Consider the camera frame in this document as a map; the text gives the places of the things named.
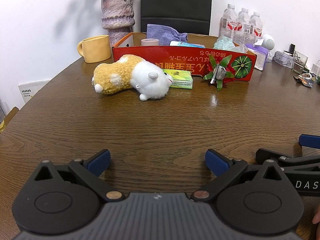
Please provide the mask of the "person's right hand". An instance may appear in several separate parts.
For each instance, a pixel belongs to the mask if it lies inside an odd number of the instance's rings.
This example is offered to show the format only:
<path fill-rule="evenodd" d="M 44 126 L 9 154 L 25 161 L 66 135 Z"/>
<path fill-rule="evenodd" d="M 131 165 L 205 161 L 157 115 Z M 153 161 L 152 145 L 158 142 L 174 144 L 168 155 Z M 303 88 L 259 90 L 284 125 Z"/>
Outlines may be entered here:
<path fill-rule="evenodd" d="M 316 213 L 312 219 L 313 224 L 317 224 L 320 222 L 320 206 L 317 207 Z"/>

